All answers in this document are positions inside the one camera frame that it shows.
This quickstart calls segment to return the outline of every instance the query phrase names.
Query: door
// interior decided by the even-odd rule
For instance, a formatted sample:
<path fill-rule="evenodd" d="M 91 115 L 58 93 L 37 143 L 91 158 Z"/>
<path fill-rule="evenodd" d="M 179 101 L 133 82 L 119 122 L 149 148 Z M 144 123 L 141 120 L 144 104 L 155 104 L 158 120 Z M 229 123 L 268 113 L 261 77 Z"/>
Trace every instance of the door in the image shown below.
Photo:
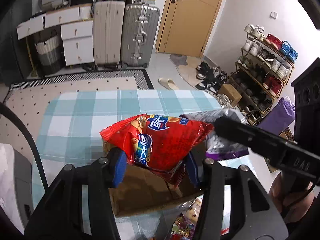
<path fill-rule="evenodd" d="M 200 57 L 220 0 L 170 0 L 158 52 Z"/>

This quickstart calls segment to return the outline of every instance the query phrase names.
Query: suitcase handle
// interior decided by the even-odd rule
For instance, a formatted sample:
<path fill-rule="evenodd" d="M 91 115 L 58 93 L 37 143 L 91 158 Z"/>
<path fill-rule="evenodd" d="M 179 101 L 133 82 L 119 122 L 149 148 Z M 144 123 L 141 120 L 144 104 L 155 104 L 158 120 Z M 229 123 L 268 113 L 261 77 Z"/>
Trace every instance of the suitcase handle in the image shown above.
<path fill-rule="evenodd" d="M 147 41 L 147 33 L 144 31 L 141 31 L 141 34 L 143 36 L 143 41 L 141 42 L 141 45 L 144 45 L 146 44 L 146 41 Z"/>

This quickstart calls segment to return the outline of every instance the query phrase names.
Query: blue and white tablecloth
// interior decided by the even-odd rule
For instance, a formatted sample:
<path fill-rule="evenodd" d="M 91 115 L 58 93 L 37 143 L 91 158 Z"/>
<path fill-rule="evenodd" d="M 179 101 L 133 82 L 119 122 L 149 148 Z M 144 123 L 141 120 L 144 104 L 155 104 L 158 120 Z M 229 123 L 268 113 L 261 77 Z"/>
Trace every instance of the blue and white tablecloth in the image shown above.
<path fill-rule="evenodd" d="M 48 105 L 37 137 L 44 172 L 50 185 L 62 167 L 92 163 L 103 156 L 99 132 L 137 114 L 180 114 L 219 109 L 219 103 L 197 90 L 117 90 L 69 92 L 61 94 Z M 246 164 L 253 169 L 247 156 L 222 162 L 238 167 Z M 33 165 L 32 197 L 34 208 L 44 194 L 38 169 Z M 122 240 L 164 239 L 181 212 L 176 209 L 150 214 L 116 218 Z M 83 220 L 85 232 L 90 233 L 87 191 L 83 191 Z"/>

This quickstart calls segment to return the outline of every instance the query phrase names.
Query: silver suitcase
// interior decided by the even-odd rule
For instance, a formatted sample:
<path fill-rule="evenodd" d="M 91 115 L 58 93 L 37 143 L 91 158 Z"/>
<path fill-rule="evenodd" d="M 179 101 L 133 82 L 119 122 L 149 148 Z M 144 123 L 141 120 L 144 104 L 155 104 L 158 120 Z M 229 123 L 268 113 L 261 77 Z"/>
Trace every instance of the silver suitcase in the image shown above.
<path fill-rule="evenodd" d="M 121 41 L 122 68 L 148 67 L 156 38 L 160 10 L 146 4 L 128 4 L 124 10 Z"/>
<path fill-rule="evenodd" d="M 96 2 L 93 12 L 93 55 L 95 64 L 120 62 L 123 1 Z"/>

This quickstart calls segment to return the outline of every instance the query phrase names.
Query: wall switch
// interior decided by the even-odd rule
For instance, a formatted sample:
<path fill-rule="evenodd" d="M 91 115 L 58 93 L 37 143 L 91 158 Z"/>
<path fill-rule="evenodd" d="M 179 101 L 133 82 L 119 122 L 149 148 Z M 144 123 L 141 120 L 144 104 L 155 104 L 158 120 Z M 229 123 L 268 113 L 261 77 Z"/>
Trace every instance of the wall switch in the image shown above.
<path fill-rule="evenodd" d="M 273 19 L 277 19 L 278 18 L 278 13 L 271 12 L 270 17 L 273 18 Z"/>

